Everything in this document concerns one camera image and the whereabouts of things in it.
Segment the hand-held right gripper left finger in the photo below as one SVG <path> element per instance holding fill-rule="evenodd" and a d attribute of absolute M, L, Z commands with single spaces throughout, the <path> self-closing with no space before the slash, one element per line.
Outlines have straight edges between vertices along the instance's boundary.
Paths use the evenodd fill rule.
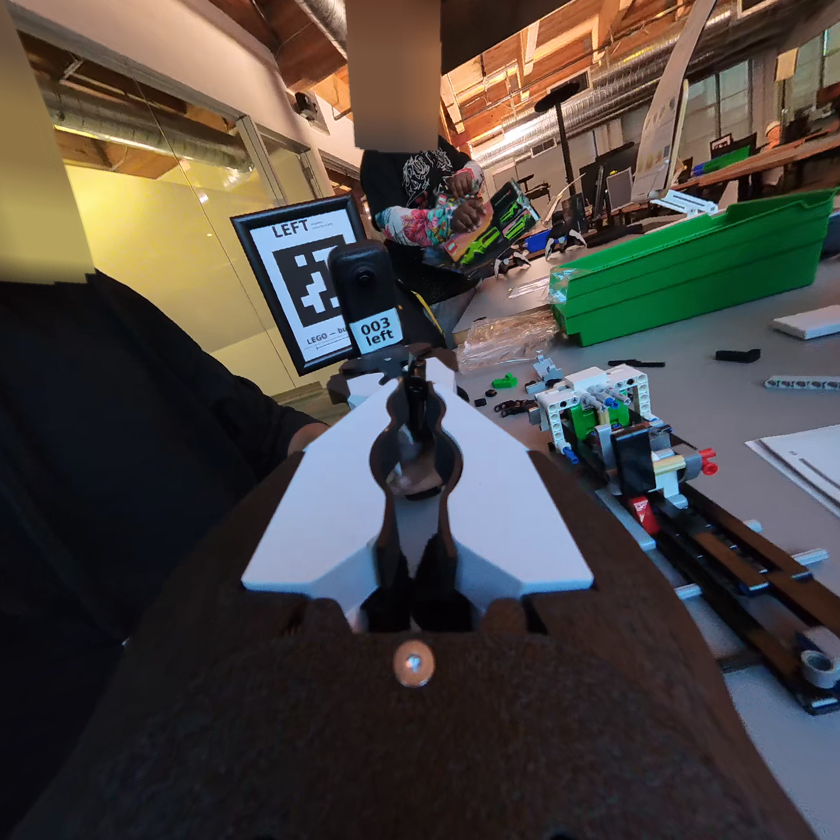
<path fill-rule="evenodd" d="M 386 479 L 399 456 L 400 382 L 387 382 L 302 455 L 242 574 L 252 592 L 330 599 L 375 632 L 407 630 L 411 584 Z"/>

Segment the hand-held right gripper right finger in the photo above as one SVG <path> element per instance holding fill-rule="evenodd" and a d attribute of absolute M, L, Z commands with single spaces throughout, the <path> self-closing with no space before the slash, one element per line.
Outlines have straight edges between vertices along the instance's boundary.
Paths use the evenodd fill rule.
<path fill-rule="evenodd" d="M 591 589 L 594 573 L 538 471 L 554 464 L 434 385 L 425 420 L 442 489 L 413 583 L 414 622 L 467 632 L 500 599 Z"/>

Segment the small black lego piece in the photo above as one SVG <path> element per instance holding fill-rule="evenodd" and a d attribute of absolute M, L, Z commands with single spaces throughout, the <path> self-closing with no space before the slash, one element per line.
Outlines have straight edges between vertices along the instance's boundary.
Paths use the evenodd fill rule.
<path fill-rule="evenodd" d="M 411 357 L 403 382 L 407 405 L 407 420 L 404 424 L 406 437 L 413 447 L 414 455 L 418 457 L 431 440 L 431 434 L 427 430 L 426 361 Z"/>

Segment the person's left forearm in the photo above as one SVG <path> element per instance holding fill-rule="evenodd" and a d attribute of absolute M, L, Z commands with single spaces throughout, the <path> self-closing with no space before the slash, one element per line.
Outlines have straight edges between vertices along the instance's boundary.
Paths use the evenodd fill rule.
<path fill-rule="evenodd" d="M 182 330 L 169 330 L 156 344 L 203 416 L 257 479 L 328 430 L 325 423 L 278 404 L 255 383 L 233 374 Z"/>

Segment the partly built lego vehicle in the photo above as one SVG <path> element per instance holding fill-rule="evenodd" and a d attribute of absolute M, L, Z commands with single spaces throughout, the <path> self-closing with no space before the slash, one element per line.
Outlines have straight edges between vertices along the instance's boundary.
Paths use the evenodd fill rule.
<path fill-rule="evenodd" d="M 686 580 L 677 595 L 698 595 L 739 640 L 721 670 L 763 666 L 809 714 L 838 711 L 838 594 L 812 572 L 825 553 L 786 552 L 692 485 L 717 474 L 717 453 L 654 414 L 644 371 L 595 366 L 526 390 L 549 449 L 600 481 L 602 503 L 642 550 Z"/>

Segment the black lego box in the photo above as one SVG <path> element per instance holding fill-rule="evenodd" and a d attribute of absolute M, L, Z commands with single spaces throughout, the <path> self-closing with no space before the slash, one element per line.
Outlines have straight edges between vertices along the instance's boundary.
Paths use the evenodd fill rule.
<path fill-rule="evenodd" d="M 514 181 L 504 182 L 492 195 L 483 184 L 476 196 L 486 211 L 477 230 L 455 234 L 443 245 L 426 248 L 422 265 L 472 270 L 492 263 L 539 221 L 539 213 Z"/>

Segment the crumpled clear plastic bag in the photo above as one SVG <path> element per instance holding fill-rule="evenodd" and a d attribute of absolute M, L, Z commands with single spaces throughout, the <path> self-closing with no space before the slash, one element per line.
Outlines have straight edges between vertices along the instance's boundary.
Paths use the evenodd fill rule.
<path fill-rule="evenodd" d="M 491 366 L 535 360 L 560 332 L 551 307 L 475 322 L 459 342 L 458 372 L 472 373 Z"/>

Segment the person's black clothing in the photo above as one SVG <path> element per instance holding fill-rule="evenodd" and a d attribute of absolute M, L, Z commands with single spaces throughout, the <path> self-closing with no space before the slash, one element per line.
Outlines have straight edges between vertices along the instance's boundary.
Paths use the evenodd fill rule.
<path fill-rule="evenodd" d="M 2 281 L 2 838 L 75 748 L 165 580 L 265 479 L 161 356 L 173 328 L 187 334 L 99 271 Z"/>

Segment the black pole stand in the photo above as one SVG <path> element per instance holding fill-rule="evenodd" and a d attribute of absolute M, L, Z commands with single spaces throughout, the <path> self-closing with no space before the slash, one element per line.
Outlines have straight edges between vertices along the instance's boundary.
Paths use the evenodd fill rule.
<path fill-rule="evenodd" d="M 554 111 L 555 118 L 558 125 L 558 132 L 560 137 L 560 147 L 563 155 L 563 164 L 565 169 L 568 192 L 571 196 L 576 194 L 575 179 L 573 174 L 571 151 L 568 142 L 568 135 L 565 128 L 562 105 L 572 96 L 581 91 L 581 81 L 574 78 L 564 82 L 558 87 L 552 89 L 545 96 L 536 102 L 534 111 L 536 113 L 544 113 L 550 110 Z"/>

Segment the green plastic bin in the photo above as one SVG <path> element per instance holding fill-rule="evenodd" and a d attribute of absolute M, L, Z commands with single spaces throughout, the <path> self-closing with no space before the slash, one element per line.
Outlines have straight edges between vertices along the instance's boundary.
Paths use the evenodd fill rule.
<path fill-rule="evenodd" d="M 735 203 L 556 266 L 554 318 L 585 347 L 810 286 L 836 194 Z"/>

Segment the white instruction booklet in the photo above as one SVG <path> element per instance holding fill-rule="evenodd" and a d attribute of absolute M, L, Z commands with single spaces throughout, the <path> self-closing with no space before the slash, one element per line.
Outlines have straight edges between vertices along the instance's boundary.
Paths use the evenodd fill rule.
<path fill-rule="evenodd" d="M 745 444 L 839 516 L 839 426 L 762 437 Z"/>

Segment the white booklet holder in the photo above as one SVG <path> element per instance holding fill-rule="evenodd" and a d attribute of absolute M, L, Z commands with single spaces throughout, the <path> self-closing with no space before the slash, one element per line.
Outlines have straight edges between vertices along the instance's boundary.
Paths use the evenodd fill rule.
<path fill-rule="evenodd" d="M 698 217 L 703 214 L 713 216 L 721 211 L 720 207 L 714 202 L 676 190 L 668 190 L 664 195 L 649 198 L 648 201 L 678 214 L 684 214 L 687 218 Z"/>

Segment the tall upright white booklet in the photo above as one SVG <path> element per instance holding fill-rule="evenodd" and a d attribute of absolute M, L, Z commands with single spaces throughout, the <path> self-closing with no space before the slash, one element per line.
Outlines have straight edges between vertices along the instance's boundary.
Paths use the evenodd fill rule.
<path fill-rule="evenodd" d="M 714 1 L 694 2 L 658 82 L 638 145 L 631 203 L 646 203 L 669 191 L 686 116 L 687 68 L 714 5 Z"/>

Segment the white flat box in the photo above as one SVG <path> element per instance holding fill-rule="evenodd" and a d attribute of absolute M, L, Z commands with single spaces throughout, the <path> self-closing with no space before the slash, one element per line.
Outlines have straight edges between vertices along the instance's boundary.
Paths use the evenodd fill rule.
<path fill-rule="evenodd" d="M 839 305 L 796 313 L 774 319 L 773 330 L 790 335 L 798 340 L 813 340 L 839 334 Z"/>

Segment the wooden workbench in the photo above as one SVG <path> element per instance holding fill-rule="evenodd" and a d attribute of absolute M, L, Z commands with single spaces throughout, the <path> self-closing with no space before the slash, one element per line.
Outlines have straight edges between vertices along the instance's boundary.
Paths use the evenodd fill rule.
<path fill-rule="evenodd" d="M 744 161 L 730 164 L 718 171 L 692 177 L 685 184 L 677 185 L 675 189 L 685 191 L 692 187 L 707 187 L 718 183 L 737 181 L 744 176 L 803 163 L 820 154 L 834 152 L 838 148 L 839 132 L 814 134 L 808 138 L 783 144 L 771 152 L 753 155 Z"/>

